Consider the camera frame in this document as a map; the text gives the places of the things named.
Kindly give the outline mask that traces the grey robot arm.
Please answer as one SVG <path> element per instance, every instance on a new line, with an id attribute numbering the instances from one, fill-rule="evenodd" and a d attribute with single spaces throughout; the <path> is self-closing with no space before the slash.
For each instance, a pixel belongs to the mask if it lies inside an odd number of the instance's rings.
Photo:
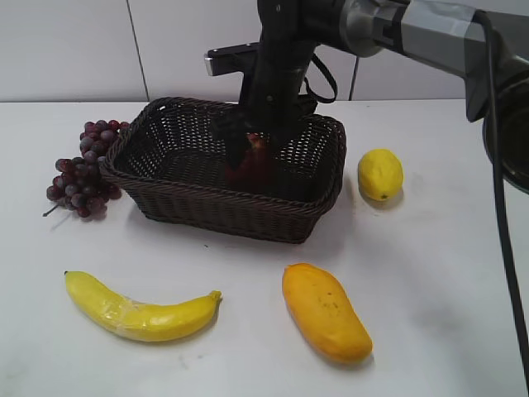
<path id="1" fill-rule="evenodd" d="M 232 169 L 245 157 L 248 133 L 285 143 L 322 102 L 306 73 L 319 64 L 317 46 L 327 45 L 360 58 L 389 50 L 463 79 L 468 120 L 498 114 L 503 177 L 527 191 L 528 139 L 514 129 L 528 121 L 527 17 L 433 1 L 260 1 L 257 8 L 258 42 L 206 55 L 210 75 L 244 75 L 239 103 L 212 125 Z"/>

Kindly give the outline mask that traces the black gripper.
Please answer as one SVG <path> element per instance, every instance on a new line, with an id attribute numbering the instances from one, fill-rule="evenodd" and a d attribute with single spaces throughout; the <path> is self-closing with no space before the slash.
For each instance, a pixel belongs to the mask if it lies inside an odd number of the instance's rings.
<path id="1" fill-rule="evenodd" d="M 315 48 L 307 40 L 260 40 L 249 93 L 241 105 L 248 126 L 270 134 L 270 183 L 282 199 L 291 198 L 295 174 L 282 157 L 284 142 L 275 135 L 291 135 L 303 116 L 298 95 Z M 245 123 L 219 117 L 213 121 L 213 138 L 224 141 L 226 162 L 238 170 L 248 149 Z"/>

